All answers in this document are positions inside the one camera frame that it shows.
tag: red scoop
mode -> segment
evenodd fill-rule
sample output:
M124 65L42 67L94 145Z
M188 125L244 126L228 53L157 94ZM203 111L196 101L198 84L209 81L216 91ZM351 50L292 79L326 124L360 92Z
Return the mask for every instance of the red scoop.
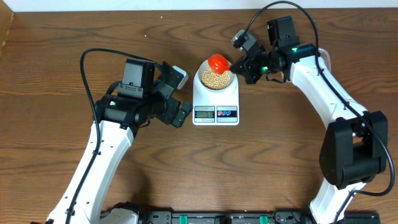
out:
M207 62L210 68L219 75L225 71L229 71L228 61L220 54L211 56Z

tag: scale control panel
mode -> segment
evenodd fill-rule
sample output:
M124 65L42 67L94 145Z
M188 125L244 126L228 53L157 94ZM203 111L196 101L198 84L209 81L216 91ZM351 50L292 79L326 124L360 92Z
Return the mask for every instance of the scale control panel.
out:
M237 106L196 106L196 123L237 123Z

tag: green connector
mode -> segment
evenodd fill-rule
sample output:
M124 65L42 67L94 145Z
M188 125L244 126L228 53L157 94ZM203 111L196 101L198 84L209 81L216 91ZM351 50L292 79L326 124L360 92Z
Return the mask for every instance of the green connector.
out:
M268 222L268 216L260 216L260 224L269 224Z
M180 215L180 224L188 224L188 216L187 215Z

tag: wood grain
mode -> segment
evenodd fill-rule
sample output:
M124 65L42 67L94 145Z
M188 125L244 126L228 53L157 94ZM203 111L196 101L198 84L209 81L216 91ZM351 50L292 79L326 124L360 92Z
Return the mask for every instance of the wood grain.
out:
M230 40L256 11L18 13L0 60L0 222L42 222L64 193L83 154L91 110L79 59L90 47L123 50L178 65L190 74L179 100L192 100L193 74L210 55L236 60ZM398 164L398 9L311 9L334 76L369 111L389 119ZM252 31L269 46L266 21L292 15L302 42L310 23L293 9L269 10ZM120 80L125 58L87 56L95 99ZM241 123L180 129L154 121L141 129L116 172L104 208L134 202L174 210L303 208L322 181L325 128L292 84L240 82ZM383 190L389 173L365 189ZM349 210L375 210L397 223L398 191L356 196Z
M6 38L10 29L12 17L14 13L11 11L10 8L0 0L0 57L2 48L6 44Z

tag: robotic arm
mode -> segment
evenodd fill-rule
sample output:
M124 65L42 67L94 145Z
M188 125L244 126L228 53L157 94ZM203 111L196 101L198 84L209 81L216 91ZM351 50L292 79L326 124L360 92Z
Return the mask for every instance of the robotic arm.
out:
M162 74L154 82L155 67ZM137 223L137 214L123 208L113 209L110 215L100 219L106 193L140 127L149 125L154 117L165 124L181 127L192 106L185 101L180 108L180 102L172 98L172 94L175 89L181 89L187 79L185 71L165 62L159 65L149 60L127 59L123 80L113 83L95 104L101 134L99 150L95 151L97 131L94 123L75 175L46 223ZM117 96L112 95L116 87Z
M344 210L352 199L350 192L361 189L386 169L385 153L320 75L315 63L315 54L319 56L319 52L312 44L300 44L292 18L274 19L267 23L267 28L272 46L268 52L250 32L241 30L235 35L233 45L246 55L232 64L230 70L244 76L247 84L255 84L263 75L267 81L291 82L310 100L327 131L320 153L325 178L309 209L315 223L337 222L344 217ZM387 142L386 117L380 111L369 113L336 81L321 57L318 63L335 91ZM276 72L282 73L282 80L269 79L269 75ZM363 139L354 144L353 136Z

